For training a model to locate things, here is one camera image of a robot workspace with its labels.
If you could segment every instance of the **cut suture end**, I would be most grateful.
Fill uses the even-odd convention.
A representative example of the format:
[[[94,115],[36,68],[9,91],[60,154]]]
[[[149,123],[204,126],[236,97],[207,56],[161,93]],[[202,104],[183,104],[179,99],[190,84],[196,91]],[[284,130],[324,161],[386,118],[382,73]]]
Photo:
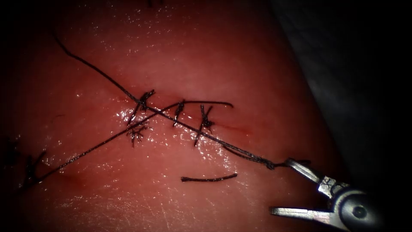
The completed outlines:
[[[224,177],[219,177],[219,178],[213,178],[213,179],[198,179],[198,178],[190,178],[190,177],[181,177],[180,180],[182,182],[188,182],[188,181],[194,181],[194,182],[218,182],[222,180],[227,180],[230,178],[237,177],[237,173],[234,173],[229,176],[224,176]]]

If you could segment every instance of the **black suture thread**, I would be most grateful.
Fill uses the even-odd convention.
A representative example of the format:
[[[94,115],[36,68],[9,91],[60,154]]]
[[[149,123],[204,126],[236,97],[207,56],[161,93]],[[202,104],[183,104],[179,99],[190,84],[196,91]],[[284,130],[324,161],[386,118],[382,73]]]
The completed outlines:
[[[118,84],[113,78],[109,77],[106,73],[104,73],[103,71],[101,71],[100,69],[98,69],[97,67],[95,67],[94,65],[90,64],[90,63],[87,62],[86,60],[84,60],[84,59],[80,58],[79,56],[74,55],[74,54],[72,54],[71,52],[69,52],[69,51],[67,50],[67,48],[66,48],[66,47],[60,42],[60,40],[57,38],[57,36],[55,35],[54,31],[50,31],[50,33],[52,34],[52,36],[53,36],[53,38],[55,39],[55,41],[57,42],[57,44],[58,44],[58,45],[62,48],[62,50],[66,53],[66,55],[68,55],[68,56],[70,56],[70,57],[72,57],[72,58],[74,58],[74,59],[82,62],[82,63],[85,64],[86,66],[92,68],[93,70],[95,70],[96,72],[98,72],[100,75],[102,75],[103,77],[105,77],[106,79],[108,79],[112,84],[114,84],[114,85],[115,85],[116,87],[118,87],[120,90],[122,90],[122,91],[123,91],[128,97],[130,97],[133,101],[135,101],[136,103],[140,103],[140,104],[141,104],[141,102],[140,102],[136,97],[134,97],[131,93],[129,93],[123,86],[121,86],[120,84]],[[185,102],[185,103],[211,103],[211,104],[212,104],[212,103],[216,103],[216,104],[225,104],[225,105],[229,105],[229,106],[233,107],[232,104],[227,103],[227,102],[187,101],[187,102]],[[110,142],[111,140],[115,139],[116,137],[120,136],[121,134],[124,134],[124,133],[126,133],[127,131],[129,131],[129,130],[131,130],[131,129],[133,129],[133,128],[139,126],[139,125],[141,125],[141,123],[149,120],[150,118],[154,117],[154,116],[157,115],[157,114],[163,116],[163,117],[166,118],[166,119],[169,119],[169,120],[171,120],[171,121],[174,121],[174,122],[176,122],[177,124],[180,124],[180,125],[186,127],[187,129],[190,129],[190,130],[192,130],[192,131],[194,131],[194,132],[197,132],[197,133],[203,135],[204,137],[207,137],[208,139],[210,139],[210,140],[212,140],[212,141],[215,141],[215,142],[221,144],[221,145],[224,146],[225,148],[230,148],[230,149],[235,150],[235,151],[237,151],[237,152],[243,153],[243,154],[245,154],[246,156],[248,156],[248,157],[250,157],[250,158],[252,158],[252,159],[256,159],[256,160],[261,160],[261,159],[262,159],[261,157],[256,156],[256,155],[254,155],[253,153],[250,153],[250,152],[248,152],[248,151],[246,151],[246,150],[240,149],[240,148],[238,148],[238,147],[236,147],[236,146],[233,146],[233,145],[231,145],[231,144],[229,144],[229,143],[226,143],[226,142],[224,142],[224,141],[222,141],[222,140],[220,140],[220,139],[217,139],[217,138],[215,138],[215,137],[213,137],[213,136],[210,136],[210,135],[208,135],[208,134],[206,134],[206,133],[203,133],[203,132],[201,132],[201,131],[199,131],[199,130],[197,130],[197,129],[195,129],[195,128],[193,128],[193,127],[191,127],[191,126],[189,126],[189,125],[187,125],[187,124],[185,124],[185,123],[182,123],[182,122],[180,122],[180,121],[175,121],[174,118],[172,118],[172,117],[170,117],[170,116],[162,113],[163,111],[165,111],[165,110],[167,110],[167,109],[170,109],[170,108],[172,108],[172,107],[174,107],[174,106],[176,106],[176,105],[178,105],[178,103],[172,104],[172,105],[170,105],[170,106],[168,106],[168,107],[166,107],[166,108],[164,108],[164,109],[162,109],[162,110],[157,110],[157,109],[152,108],[152,107],[147,107],[147,109],[149,109],[150,111],[154,112],[154,114],[146,117],[146,118],[143,119],[142,121],[140,121],[140,122],[134,124],[133,126],[128,127],[127,129],[125,129],[125,130],[123,130],[123,131],[115,134],[114,136],[110,137],[109,139],[107,139],[107,140],[99,143],[98,145],[96,145],[96,146],[90,148],[89,150],[87,150],[86,152],[84,152],[84,153],[76,156],[75,158],[67,161],[66,163],[64,163],[64,164],[60,165],[59,167],[53,169],[52,171],[46,173],[46,174],[43,175],[42,177],[38,178],[38,181],[37,181],[36,183],[39,183],[39,182],[43,181],[45,178],[47,178],[47,177],[50,176],[51,174],[57,172],[58,170],[64,168],[65,166],[73,163],[74,161],[76,161],[76,160],[78,160],[79,158],[85,156],[86,154],[90,153],[91,151],[97,149],[98,147],[100,147],[100,146],[102,146],[102,145]],[[271,170],[274,168],[274,167],[268,165],[268,163],[266,163],[266,167],[268,167],[268,169],[271,169]]]
[[[186,103],[186,104],[198,104],[199,101],[194,101],[194,102],[193,102],[193,101],[186,101],[185,103]],[[177,106],[177,105],[178,105],[178,103],[174,103],[174,104],[172,104],[172,105],[169,105],[169,106],[161,109],[160,111],[163,112],[163,111],[169,110],[169,109],[171,109],[171,108],[173,108],[173,107],[175,107],[175,106]],[[156,116],[156,115],[157,115],[156,113],[151,114],[151,115],[147,116],[146,118],[142,119],[141,121],[136,122],[136,123],[133,124],[132,126],[129,126],[128,128],[126,128],[126,129],[122,130],[121,132],[113,135],[112,137],[108,138],[107,140],[105,140],[105,141],[97,144],[96,146],[88,149],[87,151],[83,152],[82,154],[80,154],[80,155],[78,155],[78,156],[70,159],[70,160],[67,161],[66,163],[64,163],[64,164],[58,166],[57,168],[49,171],[48,173],[44,174],[43,176],[39,177],[36,182],[32,182],[31,185],[34,185],[34,184],[36,184],[36,183],[39,183],[39,182],[45,180],[48,176],[52,175],[53,173],[59,171],[60,169],[62,169],[62,168],[64,168],[64,167],[66,167],[67,165],[75,162],[76,160],[78,160],[79,158],[87,155],[88,153],[92,152],[93,150],[95,150],[95,149],[103,146],[104,144],[106,144],[106,143],[114,140],[115,138],[119,137],[120,135],[122,135],[122,134],[124,134],[124,133],[127,133],[129,130],[132,130],[132,129],[140,126],[140,125],[143,125],[144,123],[146,123],[146,121],[148,121],[149,119],[153,118],[153,117]]]
[[[210,121],[208,116],[212,108],[213,106],[210,106],[209,109],[207,110],[207,113],[205,113],[205,108],[203,104],[200,105],[200,112],[202,113],[202,119],[203,119],[203,127],[208,129],[211,134],[212,134],[212,129],[210,127],[214,125],[215,123]]]
[[[202,122],[200,123],[199,132],[197,133],[196,138],[194,139],[194,146],[196,146],[197,140],[199,140],[200,132],[202,132],[203,127],[205,126],[207,122],[209,122],[209,120],[207,119],[207,116],[209,115],[211,110],[212,110],[212,106],[210,106],[209,109],[207,110],[207,113],[205,113],[205,107],[203,106],[203,104],[200,105],[200,112],[202,113]]]
[[[242,155],[242,154],[236,153],[236,152],[228,149],[228,148],[225,147],[225,146],[223,146],[223,148],[225,148],[227,151],[229,151],[229,152],[231,152],[232,154],[234,154],[234,155],[236,155],[236,156],[239,156],[239,157],[241,157],[241,158],[243,158],[243,159],[246,159],[246,160],[249,160],[249,161],[252,161],[252,162],[256,162],[256,163],[265,164],[266,167],[268,167],[268,168],[271,167],[271,168],[269,168],[269,169],[274,169],[274,168],[276,168],[276,167],[286,167],[286,168],[289,167],[289,166],[287,166],[287,165],[285,164],[285,162],[275,164],[275,163],[273,163],[272,161],[267,160],[267,159],[264,159],[264,158],[252,159],[252,158],[250,158],[250,157],[248,157],[248,156],[244,156],[244,155]],[[297,160],[296,162],[298,162],[298,163],[300,163],[300,164],[303,164],[303,165],[309,165],[309,164],[311,163],[310,160],[307,160],[307,159]]]
[[[175,111],[175,121],[173,122],[173,126],[176,125],[176,121],[179,119],[180,113],[183,111],[183,108],[185,107],[185,100],[180,101],[177,105],[176,111]]]
[[[72,58],[74,58],[74,59],[82,62],[83,64],[89,66],[90,68],[94,69],[94,70],[95,70],[96,72],[98,72],[100,75],[102,75],[103,77],[105,77],[106,79],[108,79],[111,83],[113,83],[113,85],[115,85],[115,86],[118,87],[120,90],[122,90],[122,91],[123,91],[128,97],[130,97],[133,101],[135,101],[136,103],[141,103],[136,97],[134,97],[129,91],[127,91],[123,86],[121,86],[119,83],[117,83],[113,78],[109,77],[106,73],[104,73],[103,71],[101,71],[100,69],[98,69],[97,67],[95,67],[94,65],[90,64],[90,63],[87,62],[86,60],[80,58],[79,56],[74,55],[74,54],[72,54],[71,52],[69,52],[69,50],[67,50],[67,48],[59,41],[59,39],[57,38],[57,36],[54,34],[53,31],[51,31],[51,34],[52,34],[52,36],[54,37],[54,39],[56,40],[56,42],[59,44],[59,46],[64,50],[64,52],[65,52],[68,56],[70,56],[70,57],[72,57]],[[158,111],[158,110],[155,109],[155,108],[152,108],[152,107],[147,107],[147,108],[148,108],[150,111],[154,112],[155,114],[159,114],[159,115],[161,115],[162,117],[164,117],[164,118],[166,118],[166,119],[169,119],[169,120],[171,120],[171,121],[174,121],[174,118],[172,118],[172,117],[170,117],[170,116],[168,116],[168,115],[166,115],[166,114]],[[208,134],[206,134],[206,133],[203,133],[203,132],[201,132],[201,131],[199,131],[199,130],[197,130],[197,129],[195,129],[195,128],[193,128],[193,127],[191,127],[191,126],[189,126],[189,125],[187,125],[187,124],[185,124],[185,123],[182,123],[182,122],[180,122],[180,121],[176,121],[176,123],[177,123],[177,124],[180,124],[180,125],[182,125],[182,126],[184,126],[184,127],[186,127],[187,129],[190,129],[190,130],[192,130],[192,131],[194,131],[194,132],[200,133],[200,134],[203,135],[204,137],[206,137],[206,138],[208,138],[208,139],[210,139],[210,140],[213,140],[213,141],[215,141],[215,142],[217,142],[217,143],[219,143],[219,144],[221,144],[221,145],[223,145],[223,146],[226,146],[226,147],[228,147],[228,148],[230,148],[230,149],[232,149],[232,150],[235,150],[235,151],[237,151],[237,152],[243,153],[244,155],[249,156],[250,158],[260,159],[259,156],[254,155],[253,153],[250,153],[250,152],[248,152],[248,151],[246,151],[246,150],[240,149],[240,148],[238,148],[238,147],[236,147],[236,146],[233,146],[233,145],[231,145],[231,144],[229,144],[229,143],[226,143],[226,142],[224,142],[224,141],[222,141],[222,140],[220,140],[220,139],[217,139],[217,138],[215,138],[215,137],[213,137],[213,136],[210,136],[210,135],[208,135]]]
[[[139,107],[140,106],[142,106],[140,109],[141,110],[144,110],[144,111],[146,111],[146,109],[147,109],[147,99],[150,97],[150,96],[152,96],[153,94],[155,94],[155,92],[154,92],[155,90],[154,89],[152,89],[150,92],[146,92],[146,93],[144,93],[141,97],[140,97],[140,99],[139,99],[139,103],[137,103],[137,106],[136,106],[136,108],[134,108],[134,110],[133,110],[133,113],[131,114],[131,116],[130,116],[130,118],[128,119],[128,121],[127,121],[127,125],[130,125],[130,123],[131,123],[131,121],[132,121],[132,119],[135,117],[135,115],[136,115],[136,112],[139,110]]]
[[[234,178],[234,177],[237,177],[237,173],[234,173],[234,174],[229,175],[229,176],[219,177],[219,178],[213,178],[213,179],[197,179],[197,178],[190,178],[190,177],[181,177],[180,180],[181,180],[182,182],[188,182],[188,181],[196,181],[196,182],[218,182],[218,181],[227,180],[227,179]]]
[[[26,163],[26,177],[24,178],[23,186],[27,186],[29,184],[29,181],[37,182],[38,178],[36,176],[36,168],[37,165],[39,164],[40,160],[43,159],[44,155],[46,154],[46,151],[43,151],[39,157],[37,157],[36,161],[33,163],[33,157],[28,156],[27,157],[27,163]]]
[[[137,138],[137,142],[140,143],[142,140],[140,139],[141,137],[144,137],[142,133],[140,133],[143,130],[147,130],[150,127],[147,126],[142,126],[140,127],[137,131],[132,128],[129,132],[126,133],[126,135],[131,135],[132,138],[132,147],[134,148],[134,139]]]

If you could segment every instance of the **needle driver jaw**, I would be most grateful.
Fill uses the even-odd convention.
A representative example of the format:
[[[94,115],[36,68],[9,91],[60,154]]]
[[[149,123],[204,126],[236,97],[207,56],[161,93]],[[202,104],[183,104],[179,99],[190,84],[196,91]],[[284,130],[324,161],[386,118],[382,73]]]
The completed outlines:
[[[343,231],[379,231],[383,220],[366,193],[353,189],[349,184],[323,176],[315,170],[287,159],[285,164],[317,183],[318,191],[329,198],[328,211],[269,207],[269,213],[276,216],[313,220],[339,228]]]

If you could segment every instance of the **metal forceps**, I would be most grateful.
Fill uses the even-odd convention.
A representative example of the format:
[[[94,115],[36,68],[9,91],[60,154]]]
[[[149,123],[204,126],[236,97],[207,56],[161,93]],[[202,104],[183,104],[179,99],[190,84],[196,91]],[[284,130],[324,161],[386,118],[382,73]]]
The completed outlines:
[[[269,207],[270,214],[313,220],[349,232],[383,230],[383,216],[365,192],[323,176],[294,159],[287,159],[285,164],[318,184],[318,191],[329,198],[329,210]]]

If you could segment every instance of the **skin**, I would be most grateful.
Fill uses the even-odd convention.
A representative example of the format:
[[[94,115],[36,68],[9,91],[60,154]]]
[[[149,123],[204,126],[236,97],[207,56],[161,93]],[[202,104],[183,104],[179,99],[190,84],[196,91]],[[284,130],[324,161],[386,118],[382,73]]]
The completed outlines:
[[[148,106],[230,102],[234,108],[213,106],[213,136],[274,163],[309,159],[322,173],[342,176],[333,141],[267,3],[165,0],[148,8],[147,1],[70,2],[36,15],[15,29],[19,39],[1,89],[1,133],[18,138],[21,153],[1,174],[9,230],[328,229],[267,211],[326,207],[313,183],[291,169],[271,171],[241,159],[202,136],[194,147],[196,133],[160,116],[134,148],[122,135],[14,195],[29,155],[47,151],[40,176],[125,129],[136,106],[68,57],[45,25],[136,98],[154,89]],[[138,111],[136,118],[150,114]],[[179,119],[198,128],[200,106],[186,105]],[[238,176],[215,183],[180,181],[233,173]]]

